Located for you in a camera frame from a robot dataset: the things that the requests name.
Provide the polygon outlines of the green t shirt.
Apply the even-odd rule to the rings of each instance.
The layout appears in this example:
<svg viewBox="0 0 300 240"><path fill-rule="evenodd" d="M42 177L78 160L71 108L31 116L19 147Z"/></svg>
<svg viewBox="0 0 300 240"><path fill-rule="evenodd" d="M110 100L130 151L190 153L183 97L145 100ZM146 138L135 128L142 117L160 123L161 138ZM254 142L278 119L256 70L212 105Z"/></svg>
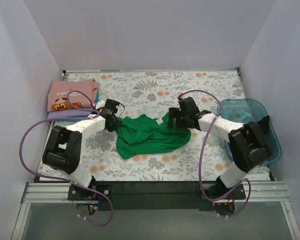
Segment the green t shirt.
<svg viewBox="0 0 300 240"><path fill-rule="evenodd" d="M117 133L116 149L123 159L136 155L152 155L172 152L191 139L187 128L168 128L169 114L150 118L145 114L137 118L121 118Z"/></svg>

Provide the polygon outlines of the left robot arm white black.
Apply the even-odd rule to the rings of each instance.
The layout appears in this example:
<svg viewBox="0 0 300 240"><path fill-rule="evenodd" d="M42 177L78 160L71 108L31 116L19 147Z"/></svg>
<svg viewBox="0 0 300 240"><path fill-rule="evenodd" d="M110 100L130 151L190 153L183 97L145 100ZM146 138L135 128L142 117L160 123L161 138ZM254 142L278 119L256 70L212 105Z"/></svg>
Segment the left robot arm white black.
<svg viewBox="0 0 300 240"><path fill-rule="evenodd" d="M52 128L45 146L42 162L61 172L73 183L81 185L79 194L85 200L96 196L96 187L91 184L93 177L81 166L82 143L98 132L113 132L121 121L116 116L121 104L107 99L101 105L100 112L93 111L87 119L62 127Z"/></svg>

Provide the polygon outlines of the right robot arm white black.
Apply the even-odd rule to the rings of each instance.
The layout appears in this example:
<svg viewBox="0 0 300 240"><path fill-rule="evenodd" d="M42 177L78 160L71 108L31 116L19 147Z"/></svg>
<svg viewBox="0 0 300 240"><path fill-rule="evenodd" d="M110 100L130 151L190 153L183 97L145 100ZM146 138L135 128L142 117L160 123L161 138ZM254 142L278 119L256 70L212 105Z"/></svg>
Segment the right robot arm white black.
<svg viewBox="0 0 300 240"><path fill-rule="evenodd" d="M234 186L255 167L272 156L266 135L270 131L270 117L258 122L239 123L224 119L209 110L200 111L192 97L180 98L179 107L168 109L168 128L196 129L228 142L232 153L229 168L217 177L215 184L202 191L210 198L227 199Z"/></svg>

